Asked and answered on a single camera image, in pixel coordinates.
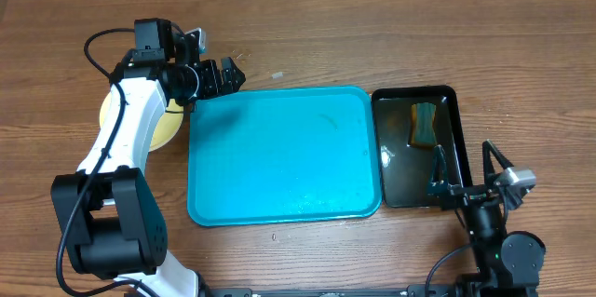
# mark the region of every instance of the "blue tray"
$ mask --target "blue tray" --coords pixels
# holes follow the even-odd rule
[[[368,94],[239,92],[191,115],[188,213],[203,226],[367,217],[381,203]]]

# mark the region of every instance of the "wooden surface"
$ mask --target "wooden surface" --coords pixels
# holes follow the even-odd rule
[[[0,294],[61,295],[49,188],[88,153],[108,92],[82,46],[95,32],[150,17],[201,26],[210,58],[237,57],[244,89],[451,85],[475,181],[487,138],[537,174],[508,229],[547,244],[541,295],[594,295],[596,0],[8,0],[0,27]],[[112,68],[131,46],[131,35],[110,35],[91,52]],[[277,72],[283,77],[272,79]],[[149,155],[146,177],[169,248],[212,287],[405,287],[467,241],[454,215],[436,209],[201,228],[186,212],[187,125]],[[446,263],[436,281],[467,271],[469,254]],[[77,289],[100,285],[66,273]]]

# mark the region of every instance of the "yellow plate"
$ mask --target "yellow plate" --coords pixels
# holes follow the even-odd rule
[[[105,118],[105,114],[110,109],[110,102],[112,98],[111,95],[108,94],[102,103],[102,108],[100,109],[100,127],[103,125],[103,119]],[[170,100],[168,111],[173,112],[181,112],[183,111],[182,106],[176,104],[176,101]],[[183,114],[164,114],[161,116],[159,121],[157,122],[156,131],[153,133],[153,138],[151,139],[151,146],[149,147],[149,152],[154,151],[157,148],[160,148],[164,144],[168,143],[174,135],[180,129],[180,125],[183,122]]]

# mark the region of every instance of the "black tray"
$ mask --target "black tray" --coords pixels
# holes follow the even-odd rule
[[[379,152],[383,198],[392,208],[438,206],[427,196],[432,170],[432,149],[408,144],[413,104],[436,105],[433,128],[445,149],[452,182],[472,185],[457,97],[448,86],[383,88],[372,94],[372,114]]]

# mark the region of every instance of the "wooden table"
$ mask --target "wooden table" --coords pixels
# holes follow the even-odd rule
[[[547,244],[541,295],[594,295],[596,0],[8,0],[0,28],[0,294],[61,295],[49,188],[88,153],[108,92],[82,46],[95,32],[152,17],[201,26],[210,58],[237,58],[244,89],[454,87],[475,181],[487,138],[537,174],[508,229]],[[112,68],[131,46],[131,35],[109,35],[91,52]],[[277,72],[283,77],[273,79]],[[453,213],[437,209],[201,228],[186,212],[188,130],[185,123],[149,155],[146,177],[169,248],[212,287],[405,287],[467,242]],[[103,284],[67,266],[75,288]],[[469,271],[468,254],[445,264],[435,282]]]

